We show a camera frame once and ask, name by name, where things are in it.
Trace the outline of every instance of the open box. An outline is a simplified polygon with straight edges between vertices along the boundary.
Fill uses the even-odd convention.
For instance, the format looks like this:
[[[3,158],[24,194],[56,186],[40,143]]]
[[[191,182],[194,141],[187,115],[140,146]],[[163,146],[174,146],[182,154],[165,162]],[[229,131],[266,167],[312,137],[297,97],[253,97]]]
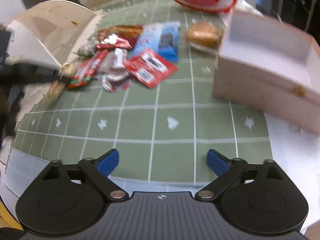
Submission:
[[[235,10],[213,79],[213,96],[320,133],[320,47],[302,30]]]

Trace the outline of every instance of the table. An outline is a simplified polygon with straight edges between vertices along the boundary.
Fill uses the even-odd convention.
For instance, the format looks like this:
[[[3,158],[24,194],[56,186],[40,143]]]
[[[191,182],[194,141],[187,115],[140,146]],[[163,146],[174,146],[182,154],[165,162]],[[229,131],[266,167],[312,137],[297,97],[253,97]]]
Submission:
[[[108,93],[98,80],[65,91],[50,107],[41,102],[20,122],[13,148],[70,164],[116,147],[120,163],[112,177],[184,185],[216,178],[206,166],[210,148],[249,163],[272,158],[263,112],[212,98],[215,57],[190,49],[184,39],[195,21],[224,26],[220,17],[171,0],[116,0],[100,8],[107,15],[93,35],[117,24],[180,21],[179,71],[153,90],[134,84]],[[168,122],[179,125],[171,130]]]

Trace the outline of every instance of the red trim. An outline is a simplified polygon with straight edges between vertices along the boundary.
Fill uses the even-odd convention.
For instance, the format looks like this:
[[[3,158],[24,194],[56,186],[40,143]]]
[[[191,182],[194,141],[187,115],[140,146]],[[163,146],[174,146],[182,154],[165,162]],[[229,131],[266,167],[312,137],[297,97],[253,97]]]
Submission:
[[[227,12],[229,12],[229,11],[231,10],[231,8],[232,8],[232,7],[236,4],[236,2],[237,2],[237,0],[234,0],[233,4],[231,4],[230,7],[212,11],[212,10],[199,9],[199,8],[194,7],[194,6],[191,6],[191,5],[186,5],[186,4],[183,4],[182,2],[180,2],[180,1],[178,1],[178,0],[174,0],[174,1],[177,2],[177,3],[179,3],[179,4],[181,4],[181,5],[183,5],[183,6],[185,6],[185,7],[190,8],[190,9],[197,10],[197,11],[202,11],[202,12],[209,12],[209,13],[221,13],[221,12],[227,13]]]

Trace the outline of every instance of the white label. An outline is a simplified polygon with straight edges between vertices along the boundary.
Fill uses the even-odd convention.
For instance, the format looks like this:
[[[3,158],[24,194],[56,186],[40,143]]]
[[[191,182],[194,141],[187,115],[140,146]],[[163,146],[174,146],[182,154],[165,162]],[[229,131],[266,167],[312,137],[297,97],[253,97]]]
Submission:
[[[145,62],[148,63],[149,66],[153,67],[157,71],[160,71],[161,73],[166,73],[168,71],[167,67],[162,64],[157,58],[149,55],[149,54],[143,54],[141,56]]]
[[[153,80],[155,80],[155,77],[151,75],[148,71],[146,71],[144,68],[139,69],[136,72],[136,75],[139,76],[144,82],[151,83]]]

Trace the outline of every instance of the gray ribbed plate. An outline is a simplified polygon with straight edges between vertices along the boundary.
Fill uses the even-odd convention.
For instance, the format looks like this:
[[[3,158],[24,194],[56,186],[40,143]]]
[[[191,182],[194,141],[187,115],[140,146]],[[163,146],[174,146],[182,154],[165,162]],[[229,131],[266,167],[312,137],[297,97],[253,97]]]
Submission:
[[[21,240],[50,239],[27,233]],[[253,236],[228,224],[216,207],[189,192],[135,192],[111,204],[87,230],[52,240],[306,240],[298,232],[278,237]]]

